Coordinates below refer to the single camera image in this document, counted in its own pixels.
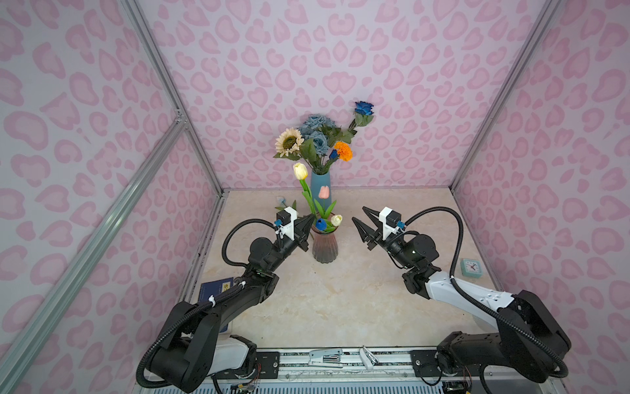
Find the dark blue tulip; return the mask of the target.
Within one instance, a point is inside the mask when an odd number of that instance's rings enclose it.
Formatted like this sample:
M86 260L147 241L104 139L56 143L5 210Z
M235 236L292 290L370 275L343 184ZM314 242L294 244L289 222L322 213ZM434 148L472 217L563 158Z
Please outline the dark blue tulip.
M329 156L329 161L330 162L336 162L336 160L338 160L340 157L338 151L336 149L333 149L333 151L331 151L331 154Z
M315 229L320 233L331 233L336 230L336 227L330 221L319 218L315 223Z

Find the red glass vase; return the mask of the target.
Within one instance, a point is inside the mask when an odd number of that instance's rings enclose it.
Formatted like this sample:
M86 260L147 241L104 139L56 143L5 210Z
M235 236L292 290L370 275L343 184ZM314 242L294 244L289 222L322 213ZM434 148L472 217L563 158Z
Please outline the red glass vase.
M339 254L335 232L336 228L331 231L322 231L316 225L312 226L313 245L311 251L315 260L321 264L332 263Z

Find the white tulip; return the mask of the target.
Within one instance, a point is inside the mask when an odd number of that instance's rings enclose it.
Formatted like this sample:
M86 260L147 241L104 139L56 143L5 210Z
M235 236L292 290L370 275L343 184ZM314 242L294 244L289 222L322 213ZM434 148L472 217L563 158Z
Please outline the white tulip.
M336 215L332 215L328 220L328 226L329 228L339 228L339 226L341 226L341 223L343 221L343 217L340 214L336 214Z

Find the teal ceramic vase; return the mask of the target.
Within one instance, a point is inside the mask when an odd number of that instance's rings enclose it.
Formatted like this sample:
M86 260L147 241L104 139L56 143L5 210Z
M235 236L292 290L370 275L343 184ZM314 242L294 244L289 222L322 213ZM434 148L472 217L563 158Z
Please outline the teal ceramic vase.
M320 203L324 209L328 209L332 204L330 174L326 173L320 175L313 173L310 178L310 188L313 192L313 198Z

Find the yellow tulip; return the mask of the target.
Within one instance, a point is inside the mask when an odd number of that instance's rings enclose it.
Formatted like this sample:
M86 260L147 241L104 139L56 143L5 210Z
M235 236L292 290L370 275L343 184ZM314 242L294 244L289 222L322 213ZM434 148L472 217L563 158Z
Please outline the yellow tulip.
M312 215L317 215L318 210L317 210L316 205L315 205L315 203L313 201L313 195L312 195L311 189L310 189L310 187L309 187L309 185L307 183L307 178L308 178L308 169L307 169L307 167L304 164L302 164L302 163L296 163L293 166L293 170L294 170L295 178L300 182L300 185L301 185L301 187L303 189L302 195L303 195L303 197L305 198L305 200L306 200L306 202L308 204L308 207L309 207L309 209L311 211L311 214Z

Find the orange carnation stem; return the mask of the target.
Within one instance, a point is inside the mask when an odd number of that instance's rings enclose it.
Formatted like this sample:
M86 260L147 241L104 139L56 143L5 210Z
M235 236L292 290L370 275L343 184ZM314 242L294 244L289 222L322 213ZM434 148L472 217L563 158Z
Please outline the orange carnation stem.
M339 155L340 155L339 159L336 160L336 162L339 161L339 160L341 160L343 162L349 162L354 157L354 153L353 153L350 145L347 144L346 142L343 142L343 141L336 142L336 144L333 146L333 149L336 149L338 151ZM328 160L327 165L328 165L328 167L331 167L331 165L334 164L334 163L330 162Z

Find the cream sunflower stem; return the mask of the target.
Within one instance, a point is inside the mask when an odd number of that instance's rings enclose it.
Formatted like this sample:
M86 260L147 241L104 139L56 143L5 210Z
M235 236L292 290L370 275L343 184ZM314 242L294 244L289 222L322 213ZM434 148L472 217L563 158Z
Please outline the cream sunflower stem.
M303 160L312 169L321 164L313 138L304 138L295 128L287 128L277 137L274 159L288 159L293 162Z

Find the dusty blue rose bouquet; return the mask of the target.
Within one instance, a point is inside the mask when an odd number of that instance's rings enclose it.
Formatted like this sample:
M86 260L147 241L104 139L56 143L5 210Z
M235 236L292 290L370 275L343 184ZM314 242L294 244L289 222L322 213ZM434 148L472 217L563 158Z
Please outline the dusty blue rose bouquet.
M312 115L299 127L299 131L304 138L313 138L321 160L318 168L311 168L314 173L323 175L330 171L333 164L331 167L327 165L329 155L336 142L341 141L342 131L346 129L337 126L331 118L324 115Z

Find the blue rose stem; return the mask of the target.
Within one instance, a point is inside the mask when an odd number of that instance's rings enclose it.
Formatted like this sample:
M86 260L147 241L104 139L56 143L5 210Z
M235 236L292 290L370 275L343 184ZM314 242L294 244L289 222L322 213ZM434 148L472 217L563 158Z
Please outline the blue rose stem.
M357 135L358 129L368 126L374 119L374 105L365 101L355 102L354 119L345 131L342 131L341 142L350 144Z

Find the cream pink tulip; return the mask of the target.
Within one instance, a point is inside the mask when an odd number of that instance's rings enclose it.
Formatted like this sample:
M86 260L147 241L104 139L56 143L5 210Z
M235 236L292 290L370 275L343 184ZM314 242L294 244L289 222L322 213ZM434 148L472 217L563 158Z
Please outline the cream pink tulip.
M336 206L336 201L331 199L331 189L329 186L321 186L316 199L316 206L320 218L329 219Z

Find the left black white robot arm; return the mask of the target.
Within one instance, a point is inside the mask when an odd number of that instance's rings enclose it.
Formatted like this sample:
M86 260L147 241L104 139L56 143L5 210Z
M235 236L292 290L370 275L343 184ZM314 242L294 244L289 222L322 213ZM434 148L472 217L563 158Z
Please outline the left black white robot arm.
M204 302L176 304L156 340L141 357L136 382L143 388L174 386L182 392L196 390L206 377L216 374L214 364L219 347L219 333L247 309L263 303L274 292L279 277L275 273L296 250L308 249L308 237L316 217L299 217L292 208L277 213L271 223L261 218L246 219L228 232L221 246L226 264L236 267L227 250L233 236L248 225L271 228L275 240L256 238L249 247L249 258L240 266L243 275L226 292Z

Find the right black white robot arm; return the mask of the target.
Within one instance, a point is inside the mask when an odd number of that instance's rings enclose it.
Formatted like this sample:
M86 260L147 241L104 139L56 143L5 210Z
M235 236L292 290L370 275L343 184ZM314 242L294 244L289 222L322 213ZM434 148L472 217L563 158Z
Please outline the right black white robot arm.
M377 246L384 249L395 266L403 270L403 282L409 293L454 306L493 329L487 334L461 331L449 334L437 346L435 354L437 367L443 374L452 375L476 365L479 369L508 367L535 383L569 375L564 358L572 347L571 341L538 295L529 291L500 292L456 278L464 221L455 210L431 207L407 221L402 221L400 213L391 208L377 212L365 207L363 211L369 223L352 219L362 243L370 250ZM449 213L458 226L454 256L446 271L433 264L439 256L435 241L409 228L430 213Z

